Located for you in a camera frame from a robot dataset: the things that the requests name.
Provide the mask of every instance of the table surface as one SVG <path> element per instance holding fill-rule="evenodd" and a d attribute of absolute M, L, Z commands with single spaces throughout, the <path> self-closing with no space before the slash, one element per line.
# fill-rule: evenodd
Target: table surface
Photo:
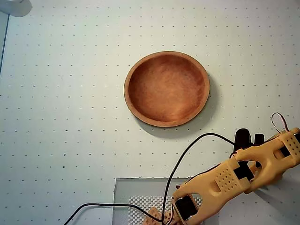
<path fill-rule="evenodd" d="M 274 111 L 300 126 L 299 0 L 31 2 L 30 14 L 9 19 L 0 78 L 0 224 L 61 225 L 82 203 L 111 203 L 116 178 L 169 176 L 205 132 L 269 137 Z M 165 50 L 197 59 L 211 84 L 204 110 L 169 129 L 138 121 L 123 97 L 130 68 Z M 207 137 L 175 177 L 231 151 Z M 299 224 L 299 184 L 291 169 L 227 204 L 219 224 Z M 111 221 L 112 209 L 93 208 L 72 224 Z"/>

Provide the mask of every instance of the textured pad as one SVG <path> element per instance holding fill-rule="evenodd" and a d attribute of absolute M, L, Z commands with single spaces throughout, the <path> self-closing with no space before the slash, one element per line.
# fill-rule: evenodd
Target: textured pad
<path fill-rule="evenodd" d="M 141 207 L 145 211 L 149 211 L 152 207 L 157 208 L 158 211 L 162 210 L 163 205 L 163 196 L 131 196 L 128 200 L 129 204 L 134 204 L 138 207 Z M 165 210 L 169 211 L 171 210 L 171 202 L 170 202 L 171 196 L 167 197 L 166 207 Z M 201 205 L 202 199 L 197 197 L 195 199 L 198 206 Z M 137 211 L 135 209 L 129 208 L 128 209 L 128 224 L 129 225 L 142 225 L 143 221 L 145 219 L 145 215 L 141 213 L 140 211 Z"/>

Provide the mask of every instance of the bowl rim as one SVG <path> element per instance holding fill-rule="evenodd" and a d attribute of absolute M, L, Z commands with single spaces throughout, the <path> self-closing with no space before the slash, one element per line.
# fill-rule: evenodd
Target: bowl rim
<path fill-rule="evenodd" d="M 158 121 L 158 120 L 153 120 L 150 119 L 148 117 L 146 117 L 145 115 L 143 115 L 142 113 L 140 113 L 134 106 L 134 104 L 132 103 L 130 96 L 129 96 L 129 83 L 130 83 L 130 79 L 133 75 L 133 73 L 135 72 L 135 70 L 145 61 L 153 59 L 155 57 L 158 56 L 162 56 L 162 55 L 175 55 L 175 56 L 179 56 L 182 58 L 187 59 L 188 61 L 192 62 L 199 70 L 201 75 L 203 76 L 203 80 L 204 80 L 204 94 L 201 100 L 201 103 L 198 105 L 198 107 L 192 111 L 189 115 L 187 115 L 186 117 L 180 119 L 180 120 L 175 120 L 175 121 Z M 168 127 L 175 127 L 175 126 L 179 126 L 182 125 L 184 123 L 189 122 L 190 120 L 192 120 L 205 106 L 208 96 L 210 93 L 210 81 L 209 81 L 209 77 L 208 74 L 206 72 L 206 70 L 204 69 L 204 67 L 201 65 L 200 62 L 198 62 L 196 59 L 194 59 L 193 57 L 182 53 L 182 52 L 177 52 L 177 51 L 162 51 L 162 52 L 155 52 L 152 53 L 150 55 L 147 55 L 143 58 L 141 58 L 140 60 L 138 60 L 130 69 L 130 71 L 128 72 L 128 75 L 125 79 L 125 83 L 124 83 L 124 97 L 125 97 L 125 102 L 129 108 L 129 110 L 131 111 L 131 113 L 137 117 L 138 119 L 140 119 L 141 121 L 148 123 L 150 125 L 156 126 L 156 127 L 163 127 L 163 128 L 168 128 Z"/>

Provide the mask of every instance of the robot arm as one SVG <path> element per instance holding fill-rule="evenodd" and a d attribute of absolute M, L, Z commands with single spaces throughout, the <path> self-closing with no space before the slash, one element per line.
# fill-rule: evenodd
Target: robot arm
<path fill-rule="evenodd" d="M 248 194 L 281 179 L 287 169 L 300 163 L 299 140 L 300 130 L 294 128 L 259 146 L 237 150 L 232 158 L 183 183 L 173 193 L 175 214 L 184 225 L 198 225 L 237 195 Z M 249 167 L 248 161 L 258 163 Z M 200 207 L 192 194 L 202 196 Z"/>

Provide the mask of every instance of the dotted grid paper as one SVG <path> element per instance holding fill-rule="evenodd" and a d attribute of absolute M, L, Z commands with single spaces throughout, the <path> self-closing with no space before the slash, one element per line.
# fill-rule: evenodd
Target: dotted grid paper
<path fill-rule="evenodd" d="M 246 127 L 269 137 L 274 111 L 300 126 L 298 0 L 31 2 L 29 15 L 9 20 L 0 78 L 2 225 L 60 225 L 82 203 L 111 203 L 115 178 L 168 176 L 204 132 L 234 139 Z M 123 97 L 134 63 L 164 50 L 197 59 L 211 83 L 204 110 L 171 129 L 136 120 Z M 206 137 L 175 176 L 231 151 Z M 219 224 L 299 224 L 299 170 L 229 202 Z M 72 224 L 111 220 L 111 209 L 93 208 Z"/>

